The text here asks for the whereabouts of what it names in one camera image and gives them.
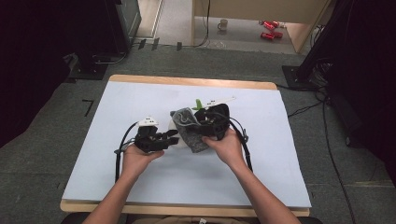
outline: gray carpet floor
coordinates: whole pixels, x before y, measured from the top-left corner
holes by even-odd
[[[89,130],[108,78],[113,74],[271,81],[286,85],[281,65],[299,65],[304,56],[221,49],[159,47],[132,49],[107,68],[102,81],[63,83],[29,129],[0,149],[0,223],[60,223],[67,180]],[[314,104],[312,92],[281,90],[289,113]],[[93,100],[91,111],[86,115]],[[330,105],[324,107],[335,163],[357,223],[395,223],[396,190],[384,164],[367,149],[345,145],[346,132]],[[326,147],[322,107],[290,118],[307,185],[311,216],[323,223],[352,223]]]

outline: wooden table edge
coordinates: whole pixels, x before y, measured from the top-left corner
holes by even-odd
[[[277,90],[276,84],[260,81],[240,81],[190,77],[153,77],[135,75],[113,75],[109,81],[133,82],[148,84],[170,84],[190,86],[210,86],[224,88]],[[91,212],[99,202],[84,202],[74,200],[61,200],[61,209],[65,212]],[[290,208],[297,217],[308,217],[309,208]],[[126,204],[122,213],[143,215],[174,215],[174,216],[202,216],[202,217],[256,217],[252,208],[238,207],[210,207],[210,206],[175,206],[175,205],[146,205]]]
[[[135,75],[116,74],[111,76],[109,81],[185,85],[185,86],[209,86],[209,87],[255,89],[255,90],[274,90],[274,91],[277,90],[276,84],[273,82],[192,78],[192,77],[153,77],[153,76],[135,76]]]
[[[91,212],[99,202],[82,202],[61,200],[61,209],[64,212]],[[309,208],[290,208],[297,217],[308,217]],[[252,208],[237,206],[204,206],[204,205],[150,205],[127,203],[122,213],[140,215],[167,215],[167,216],[197,216],[197,217],[256,217]]]

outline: hand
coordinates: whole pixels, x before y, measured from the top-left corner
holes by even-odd
[[[138,178],[148,167],[149,163],[163,155],[163,150],[145,153],[135,145],[130,145],[123,153],[121,176]]]
[[[241,165],[246,166],[242,156],[241,142],[233,129],[228,129],[224,138],[220,141],[213,140],[206,136],[204,136],[202,140],[215,149],[219,158],[230,168],[239,167]]]

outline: red object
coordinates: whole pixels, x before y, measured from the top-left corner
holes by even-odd
[[[272,32],[271,33],[275,38],[282,38],[282,36],[283,36],[283,33],[280,33],[280,32]]]
[[[275,26],[273,24],[271,24],[271,22],[269,22],[269,21],[263,21],[262,25],[270,31],[275,30]]]
[[[279,22],[278,21],[270,21],[270,22],[275,28],[279,27]]]
[[[275,36],[272,35],[272,34],[267,34],[267,33],[265,33],[265,32],[262,32],[262,34],[260,35],[260,37],[263,38],[263,39],[273,40]]]

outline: person's left hand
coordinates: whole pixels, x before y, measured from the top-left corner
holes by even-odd
[[[149,163],[163,155],[163,150],[145,153],[135,145],[130,145],[123,153],[121,176],[138,178],[148,167]]]

